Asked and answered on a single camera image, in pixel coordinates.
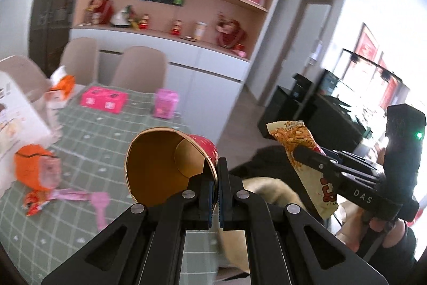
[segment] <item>cup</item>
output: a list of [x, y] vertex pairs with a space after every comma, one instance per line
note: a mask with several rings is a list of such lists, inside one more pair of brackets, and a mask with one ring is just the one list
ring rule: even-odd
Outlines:
[[203, 172], [207, 161], [216, 192], [218, 152], [208, 139], [168, 127], [149, 128], [131, 142], [125, 160], [129, 191], [146, 207], [163, 204], [173, 194], [186, 190], [189, 179]]

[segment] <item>sleeve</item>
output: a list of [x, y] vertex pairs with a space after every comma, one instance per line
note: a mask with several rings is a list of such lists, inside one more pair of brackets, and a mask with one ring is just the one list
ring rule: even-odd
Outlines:
[[369, 264], [386, 278], [389, 285], [402, 284], [416, 263], [415, 247], [414, 232], [405, 224], [401, 241], [391, 248], [379, 247]]

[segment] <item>door frame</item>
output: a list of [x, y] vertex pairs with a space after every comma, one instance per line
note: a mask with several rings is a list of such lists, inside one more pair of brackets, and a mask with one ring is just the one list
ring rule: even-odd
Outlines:
[[258, 104], [260, 106], [263, 106], [267, 102], [267, 99], [270, 96], [270, 93], [277, 81], [277, 78], [279, 77], [279, 74], [282, 68], [282, 62], [289, 54], [289, 51], [292, 47], [293, 40], [301, 26], [307, 6], [309, 6], [310, 4], [326, 4], [331, 6], [326, 16], [325, 25], [323, 26], [323, 28], [319, 33], [319, 38], [322, 38], [325, 31], [326, 24], [329, 22], [329, 19], [330, 19], [330, 13], [331, 13], [332, 4], [334, 3], [334, 1], [335, 0], [301, 0], [300, 1], [297, 13], [292, 22], [291, 28], [289, 29], [289, 33], [285, 39], [285, 42], [283, 43], [282, 50], [280, 51], [280, 54], [277, 57], [276, 63], [274, 64], [273, 70], [271, 71], [270, 78], [268, 79], [266, 85], [264, 86], [264, 89], [258, 100]]

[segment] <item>pink gift bag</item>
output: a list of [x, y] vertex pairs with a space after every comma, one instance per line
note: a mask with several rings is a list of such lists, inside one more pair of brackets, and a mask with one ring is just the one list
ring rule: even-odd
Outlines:
[[153, 116], [161, 119], [173, 118], [178, 102], [178, 93], [170, 89], [159, 89], [154, 102]]

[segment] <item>dining table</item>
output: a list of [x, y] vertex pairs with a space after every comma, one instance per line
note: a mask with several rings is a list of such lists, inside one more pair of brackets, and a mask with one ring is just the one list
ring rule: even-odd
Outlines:
[[[124, 171], [126, 153], [135, 136], [160, 126], [185, 133], [191, 130], [179, 113], [172, 119], [153, 117], [152, 93], [108, 87], [127, 93], [127, 101], [118, 114], [80, 106], [81, 95], [90, 86], [58, 110], [62, 136], [49, 150], [61, 159], [62, 180], [58, 188], [109, 193], [105, 219], [110, 223], [135, 203]], [[39, 285], [99, 232], [95, 209], [89, 201], [52, 200], [36, 215], [26, 216], [23, 198], [29, 191], [15, 181], [0, 198], [0, 243], [25, 281]], [[187, 230], [181, 285], [214, 282], [219, 254], [216, 228]]]

